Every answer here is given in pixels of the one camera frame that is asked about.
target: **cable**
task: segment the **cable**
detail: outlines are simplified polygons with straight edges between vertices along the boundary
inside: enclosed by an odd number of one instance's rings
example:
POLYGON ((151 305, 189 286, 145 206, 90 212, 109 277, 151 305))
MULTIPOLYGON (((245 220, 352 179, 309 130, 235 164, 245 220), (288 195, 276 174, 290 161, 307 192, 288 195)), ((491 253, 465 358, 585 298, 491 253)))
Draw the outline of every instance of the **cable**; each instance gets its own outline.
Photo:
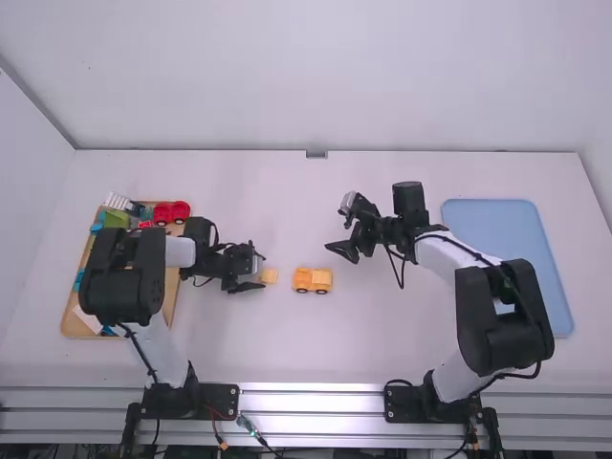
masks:
MULTIPOLYGON (((494 268, 495 265, 493 265, 493 263, 488 260, 487 258, 485 258, 483 256, 482 253, 478 252, 478 251, 473 251, 472 249, 470 249, 467 246, 464 246, 463 244, 450 239, 449 237, 443 236, 442 234, 424 234, 422 236, 417 237, 414 240, 414 244, 416 246, 416 243, 419 241, 422 241, 423 239, 440 239, 443 240, 445 242, 448 242, 449 244, 461 249, 462 251, 469 253, 471 256, 473 256, 476 260, 484 263, 485 265, 487 265, 490 268, 494 268)), ((518 300, 518 303, 523 306, 523 313, 525 314, 525 316, 527 317, 527 320, 531 323, 534 324, 536 323, 536 321, 534 320, 534 317, 532 316, 532 313, 525 307, 525 300, 523 299, 523 296, 520 294, 520 292, 518 291, 518 289, 516 288, 516 286, 514 285, 513 281, 500 269, 499 273, 502 277, 502 279, 504 279, 504 283, 508 286, 508 288, 513 292, 513 294, 516 296, 516 299, 518 300)))
POLYGON ((214 228, 214 244, 212 244, 213 246, 216 246, 217 244, 219 244, 219 229, 217 228, 217 226, 210 222, 212 224, 212 227, 214 228))
POLYGON ((195 275, 193 276, 193 286, 194 287, 204 287, 205 285, 207 285, 211 280, 213 280, 214 277, 209 277, 207 280, 205 280, 204 282, 202 282, 200 285, 196 285, 195 283, 195 275))
POLYGON ((214 438, 219 444, 219 448, 222 451, 225 451, 226 449, 228 449, 228 444, 223 440, 223 438, 221 438, 221 435, 219 435, 219 430, 217 430, 217 422, 214 419, 215 410, 213 410, 209 406, 208 411, 210 411, 210 420, 212 421, 212 430, 214 431, 214 438))
POLYGON ((451 454, 449 454, 444 459, 451 459, 452 457, 455 457, 457 454, 462 452, 465 449, 466 445, 468 444, 468 438, 469 437, 470 437, 470 421, 467 421, 466 422, 466 434, 463 437, 463 443, 461 444, 461 446, 458 449, 453 451, 451 454))
POLYGON ((162 422, 160 421, 160 418, 157 418, 155 420, 155 436, 153 437, 153 441, 151 442, 151 445, 156 445, 157 444, 157 439, 160 437, 160 424, 162 422))
POLYGON ((384 389, 386 390, 386 388, 391 384, 403 384, 409 387, 414 387, 414 384, 408 380, 391 380, 386 382, 386 384, 384 385, 384 389))
POLYGON ((266 442, 266 441, 265 441, 263 438, 258 439, 258 441, 259 441, 259 444, 260 444, 262 447, 264 447, 265 449, 267 449, 269 452, 271 452, 271 453, 274 455, 274 457, 275 457, 276 459, 283 459, 283 456, 282 456, 282 455, 280 455, 280 454, 278 454, 278 452, 276 452, 276 451, 275 451, 275 450, 273 450, 272 448, 270 448, 270 446, 268 445, 268 442, 266 442))
MULTIPOLYGON (((132 329, 130 327, 128 327, 127 325, 125 325, 124 323, 121 322, 117 322, 117 326, 122 328, 125 331, 125 335, 130 338, 130 340, 132 341, 132 344, 134 344, 134 347, 136 348, 136 352, 138 352, 138 355, 140 356, 142 363, 144 363, 144 366, 146 367, 146 371, 147 374, 153 378, 153 382, 155 384, 159 384, 160 380, 157 377, 157 372, 155 371, 155 369, 153 368, 153 366, 151 365, 151 362, 149 361, 149 359, 146 357, 146 355, 144 354, 141 345, 138 343, 138 340, 136 339, 136 334, 132 331, 132 329)), ((157 418, 155 420, 155 436, 153 437, 153 441, 151 442, 151 445, 156 445, 157 444, 157 439, 160 437, 160 418, 157 418)))
POLYGON ((208 408, 208 410, 210 410, 211 413, 214 413, 217 415, 218 418, 221 418, 223 421, 233 421, 234 418, 231 418, 229 416, 226 416, 225 414, 221 414, 219 411, 217 411, 216 409, 214 409, 212 406, 210 406, 209 404, 205 405, 206 408, 208 408))
POLYGON ((518 380, 534 380, 539 375, 539 372, 540 372, 541 369, 542 369, 542 362, 541 361, 537 361, 535 363, 534 373, 532 373, 531 375, 521 375, 520 373, 517 373, 517 374, 515 374, 515 373, 498 373, 495 376, 493 376, 482 387, 479 387, 476 390, 474 390, 473 392, 471 392, 470 393, 470 397, 473 397, 474 395, 478 395, 483 390, 488 389, 496 381, 504 380, 506 378, 516 378, 518 380))
POLYGON ((153 382, 155 384, 159 384, 160 381, 157 378, 157 372, 153 369, 153 367, 151 366, 151 363, 149 362, 149 359, 146 357, 146 355, 142 351, 141 345, 136 340, 136 334, 134 332, 132 332, 132 329, 129 328, 124 323, 117 322, 117 326, 122 328, 125 331, 125 335, 128 338, 130 338, 130 340, 132 341, 132 344, 134 344, 134 347, 136 348, 136 352, 138 352, 138 355, 140 356, 140 358, 142 360, 142 363, 144 363, 144 366, 146 366, 146 370, 148 372, 148 375, 151 378, 153 378, 153 382))
POLYGON ((395 274, 395 280, 398 281, 398 285, 400 286, 400 290, 404 289, 404 269, 405 269, 405 261, 406 259, 402 258, 402 277, 400 278, 400 275, 398 274, 398 270, 395 267, 395 263, 393 263, 393 258, 391 258, 391 255, 395 255, 395 256, 399 256, 398 253, 395 253, 394 251, 392 251, 391 249, 389 249, 389 246, 387 245, 386 242, 382 242, 382 244, 384 245, 384 250, 386 251, 387 256, 389 257, 389 261, 391 262, 391 267, 393 268, 393 273, 395 274))

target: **white wall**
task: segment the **white wall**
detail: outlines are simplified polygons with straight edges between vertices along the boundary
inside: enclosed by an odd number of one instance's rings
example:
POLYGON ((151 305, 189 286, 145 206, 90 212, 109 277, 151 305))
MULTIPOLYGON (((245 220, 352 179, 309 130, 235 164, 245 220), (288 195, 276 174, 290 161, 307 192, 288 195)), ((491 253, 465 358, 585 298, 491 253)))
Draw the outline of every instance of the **white wall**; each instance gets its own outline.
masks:
POLYGON ((74 149, 0 69, 0 339, 59 199, 74 149))
POLYGON ((606 0, 0 3, 83 148, 578 150, 612 222, 606 0))

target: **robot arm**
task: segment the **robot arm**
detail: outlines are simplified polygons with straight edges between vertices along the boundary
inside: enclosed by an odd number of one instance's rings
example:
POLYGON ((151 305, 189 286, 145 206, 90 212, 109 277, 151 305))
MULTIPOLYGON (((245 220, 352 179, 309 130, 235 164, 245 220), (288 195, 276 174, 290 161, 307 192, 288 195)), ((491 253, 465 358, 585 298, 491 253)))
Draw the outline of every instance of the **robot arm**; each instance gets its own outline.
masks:
POLYGON ((220 278, 222 290, 231 294, 264 287, 238 282, 256 274, 263 259, 252 242, 219 244, 218 233, 211 241, 213 227, 203 217, 191 217, 184 237, 166 236, 163 228, 102 229, 92 247, 78 293, 80 306, 132 339, 147 366, 147 388, 165 384, 180 389, 193 373, 161 314, 165 268, 179 268, 182 280, 193 275, 220 278))
POLYGON ((358 221, 349 240, 325 247, 357 264, 360 253, 372 256, 378 244, 389 256, 389 246, 395 246, 395 255, 434 271, 454 290, 459 350, 425 376, 429 417, 477 393, 496 375, 552 357, 553 335, 529 262, 484 255, 447 228, 430 225, 418 182, 395 184, 393 203, 398 216, 381 217, 365 197, 348 193, 339 213, 347 229, 358 221))

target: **white tabletop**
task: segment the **white tabletop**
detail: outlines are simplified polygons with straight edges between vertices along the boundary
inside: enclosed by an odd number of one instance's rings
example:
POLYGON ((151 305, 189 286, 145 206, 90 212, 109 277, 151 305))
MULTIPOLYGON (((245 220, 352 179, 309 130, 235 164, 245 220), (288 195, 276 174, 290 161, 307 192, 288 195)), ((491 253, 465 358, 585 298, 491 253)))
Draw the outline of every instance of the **white tabletop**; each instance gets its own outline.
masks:
POLYGON ((423 182, 432 223, 450 198, 535 203, 576 328, 529 384, 612 387, 612 237, 578 155, 488 152, 330 152, 327 160, 301 151, 79 152, 0 347, 0 383, 142 384, 128 342, 59 333, 88 227, 109 190, 186 200, 223 241, 252 239, 279 269, 278 284, 241 295, 220 292, 217 282, 181 286, 172 333, 201 380, 418 382, 457 347, 452 293, 415 266, 406 266, 400 291, 383 251, 353 266, 323 248, 349 235, 337 215, 346 191, 391 214, 391 185, 408 180, 423 182), (331 268, 333 292, 294 293, 302 265, 331 268))

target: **metal frame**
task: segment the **metal frame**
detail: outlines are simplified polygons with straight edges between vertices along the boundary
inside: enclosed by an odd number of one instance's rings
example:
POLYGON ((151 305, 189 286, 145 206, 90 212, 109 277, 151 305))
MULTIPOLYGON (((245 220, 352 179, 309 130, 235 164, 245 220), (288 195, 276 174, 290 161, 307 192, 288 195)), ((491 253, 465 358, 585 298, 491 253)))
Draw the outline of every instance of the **metal frame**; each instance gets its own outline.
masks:
MULTIPOLYGON (((242 383, 240 410, 272 447, 457 448, 461 426, 391 425, 376 384, 242 383)), ((526 386, 521 390, 532 390, 526 386)), ((0 388, 3 443, 120 441, 125 409, 139 388, 0 388)), ((596 389, 487 391, 507 449, 612 450, 612 393, 596 389)), ((256 442, 233 422, 219 423, 231 446, 256 442)), ((143 421, 138 442, 150 443, 154 421, 143 421)), ((485 432, 479 432, 483 446, 485 432)), ((162 421, 158 444, 216 445, 208 421, 162 421)))

